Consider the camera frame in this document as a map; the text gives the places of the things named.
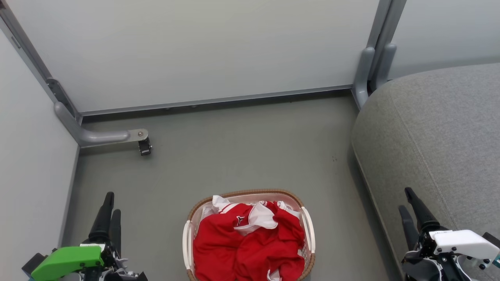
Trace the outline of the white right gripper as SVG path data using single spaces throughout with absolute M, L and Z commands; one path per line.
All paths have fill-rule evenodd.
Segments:
M 480 270 L 499 267 L 497 238 L 470 230 L 438 229 L 440 223 L 413 189 L 406 187 L 405 195 L 417 221 L 416 229 L 408 209 L 398 207 L 409 250 L 402 258 L 406 281 L 472 281 L 461 266 L 466 260 Z

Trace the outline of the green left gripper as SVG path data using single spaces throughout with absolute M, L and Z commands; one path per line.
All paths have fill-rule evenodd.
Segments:
M 114 193 L 108 192 L 89 232 L 91 243 L 37 253 L 21 270 L 30 281 L 60 281 L 72 274 L 79 281 L 147 281 L 144 272 L 127 270 L 127 259 L 120 257 L 121 211 L 113 209 Z

